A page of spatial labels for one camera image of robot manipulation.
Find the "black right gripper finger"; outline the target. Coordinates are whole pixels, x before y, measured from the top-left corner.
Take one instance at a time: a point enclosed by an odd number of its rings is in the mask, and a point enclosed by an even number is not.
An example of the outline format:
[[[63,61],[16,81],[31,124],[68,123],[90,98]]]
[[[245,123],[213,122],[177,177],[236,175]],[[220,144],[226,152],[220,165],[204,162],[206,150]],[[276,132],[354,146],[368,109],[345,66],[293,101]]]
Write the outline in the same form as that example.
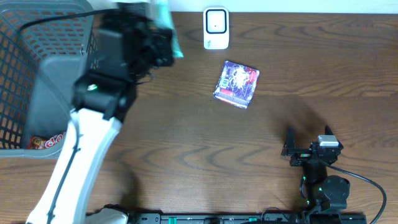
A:
[[[329,125],[326,125],[326,126],[325,126],[325,134],[326,134],[326,135],[333,135],[333,131],[331,130],[331,128],[329,127]],[[337,142],[338,142],[338,146],[339,146],[339,147],[343,147],[342,143],[341,143],[338,139],[336,139],[336,140],[337,140]]]
[[[294,130],[289,126],[287,130],[287,137],[282,148],[282,156],[291,156],[295,152]]]

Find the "red orange snack bar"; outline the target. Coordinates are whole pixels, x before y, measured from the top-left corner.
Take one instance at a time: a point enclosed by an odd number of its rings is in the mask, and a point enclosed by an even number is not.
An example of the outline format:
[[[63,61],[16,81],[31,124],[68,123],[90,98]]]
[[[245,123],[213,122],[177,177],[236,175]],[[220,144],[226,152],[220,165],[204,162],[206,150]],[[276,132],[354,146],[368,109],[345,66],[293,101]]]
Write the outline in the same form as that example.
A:
[[[53,147],[54,145],[58,144],[65,137],[65,135],[66,132],[56,134],[51,138],[32,136],[30,138],[29,144],[27,145],[27,149],[41,150]]]

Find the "grey plastic basket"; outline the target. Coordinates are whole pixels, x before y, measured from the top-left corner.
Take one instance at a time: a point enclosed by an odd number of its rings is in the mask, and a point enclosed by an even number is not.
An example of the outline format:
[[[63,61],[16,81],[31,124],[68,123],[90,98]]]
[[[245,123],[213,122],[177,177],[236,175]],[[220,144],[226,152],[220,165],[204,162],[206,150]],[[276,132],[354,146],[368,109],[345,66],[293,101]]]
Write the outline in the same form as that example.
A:
[[[94,17],[37,24],[48,17],[93,10],[88,1],[1,1],[1,157],[55,159],[53,147],[27,149],[32,136],[66,132],[75,80],[96,48]]]

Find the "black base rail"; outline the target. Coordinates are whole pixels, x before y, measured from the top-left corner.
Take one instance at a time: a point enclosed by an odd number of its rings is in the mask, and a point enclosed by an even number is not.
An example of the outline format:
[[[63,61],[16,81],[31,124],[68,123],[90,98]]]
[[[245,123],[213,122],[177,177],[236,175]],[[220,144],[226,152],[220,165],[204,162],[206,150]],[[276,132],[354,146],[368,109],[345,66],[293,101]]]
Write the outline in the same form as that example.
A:
[[[179,215],[159,213],[124,213],[110,208],[86,217],[85,223],[104,224],[239,224],[239,223],[366,223],[364,215],[314,215],[303,220],[296,214],[266,213],[264,215]]]

